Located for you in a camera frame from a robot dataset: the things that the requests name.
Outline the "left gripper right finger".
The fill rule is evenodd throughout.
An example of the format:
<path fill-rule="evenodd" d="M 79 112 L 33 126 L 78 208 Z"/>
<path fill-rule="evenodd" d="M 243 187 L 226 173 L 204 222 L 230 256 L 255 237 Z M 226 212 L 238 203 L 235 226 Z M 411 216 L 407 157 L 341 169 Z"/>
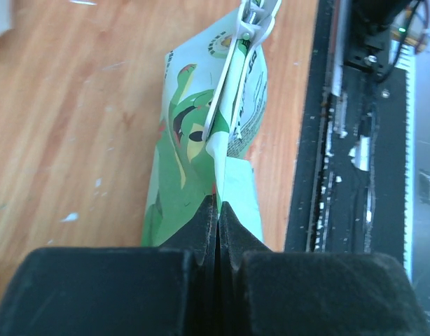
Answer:
<path fill-rule="evenodd" d="M 224 335 L 430 335 L 402 265 L 381 253 L 276 253 L 229 203 L 218 226 Z"/>

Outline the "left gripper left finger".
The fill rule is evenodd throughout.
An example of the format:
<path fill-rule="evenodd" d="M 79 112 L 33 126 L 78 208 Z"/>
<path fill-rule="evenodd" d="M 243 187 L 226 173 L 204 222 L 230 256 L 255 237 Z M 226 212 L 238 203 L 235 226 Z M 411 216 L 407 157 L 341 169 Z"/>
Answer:
<path fill-rule="evenodd" d="M 215 335 L 216 198 L 157 247 L 50 247 L 0 301 L 0 335 Z"/>

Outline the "piano pattern bag clip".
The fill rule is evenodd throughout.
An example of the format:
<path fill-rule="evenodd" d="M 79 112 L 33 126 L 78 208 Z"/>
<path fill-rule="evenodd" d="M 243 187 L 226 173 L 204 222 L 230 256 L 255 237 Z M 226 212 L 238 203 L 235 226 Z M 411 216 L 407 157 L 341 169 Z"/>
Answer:
<path fill-rule="evenodd" d="M 228 119 L 229 132 L 233 132 L 249 69 L 249 60 L 258 46 L 270 35 L 281 1 L 242 1 L 235 19 L 228 55 L 219 84 L 209 108 L 202 138 L 209 137 L 219 111 Z"/>

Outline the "green cat litter bag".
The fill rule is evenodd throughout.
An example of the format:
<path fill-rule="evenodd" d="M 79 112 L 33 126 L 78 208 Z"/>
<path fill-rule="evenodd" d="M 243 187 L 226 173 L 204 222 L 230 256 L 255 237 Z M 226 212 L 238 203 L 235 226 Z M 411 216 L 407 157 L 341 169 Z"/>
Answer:
<path fill-rule="evenodd" d="M 204 198 L 215 196 L 216 214 L 228 202 L 240 222 L 263 236 L 253 169 L 245 155 L 261 126 L 268 93 L 262 44 L 249 60 L 237 122 L 217 111 L 202 132 L 219 84 L 238 8 L 170 51 L 165 58 L 159 137 L 146 200 L 142 246 L 158 246 L 181 229 Z"/>

